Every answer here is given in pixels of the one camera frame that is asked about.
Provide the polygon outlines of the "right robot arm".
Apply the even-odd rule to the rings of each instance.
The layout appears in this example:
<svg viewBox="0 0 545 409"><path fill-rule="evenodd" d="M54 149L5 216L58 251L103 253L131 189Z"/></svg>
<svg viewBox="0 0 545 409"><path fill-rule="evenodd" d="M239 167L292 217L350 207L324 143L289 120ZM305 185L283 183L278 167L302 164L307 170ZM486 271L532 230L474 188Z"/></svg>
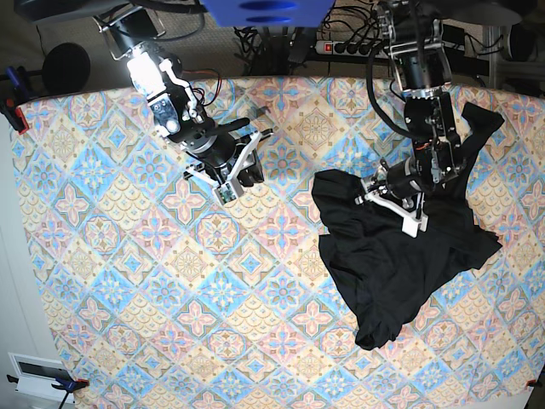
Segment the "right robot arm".
<svg viewBox="0 0 545 409"><path fill-rule="evenodd" d="M242 137L234 131L248 118L218 124L206 111L203 97L182 78L180 60L159 46L165 31L158 17L140 5L116 6L94 16L116 59L126 58L135 89L144 96L157 133L197 161L186 177L198 177L227 197L237 198L241 187L264 181L257 146L259 131Z"/></svg>

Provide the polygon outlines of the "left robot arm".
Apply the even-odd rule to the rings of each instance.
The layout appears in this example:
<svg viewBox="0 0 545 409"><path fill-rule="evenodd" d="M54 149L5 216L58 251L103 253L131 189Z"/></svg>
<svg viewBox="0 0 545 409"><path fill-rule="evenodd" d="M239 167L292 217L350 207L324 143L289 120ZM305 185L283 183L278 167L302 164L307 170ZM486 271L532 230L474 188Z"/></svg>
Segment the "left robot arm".
<svg viewBox="0 0 545 409"><path fill-rule="evenodd" d="M378 104L373 81L366 80L370 103L395 133L410 139L413 154L400 164L382 163L370 183L374 193L406 208L457 178L466 166L456 132L450 95L445 87L451 70L443 44L443 27L429 5L417 1L380 1L381 41L371 50L367 67L384 53L394 68L404 100L404 125L399 126Z"/></svg>

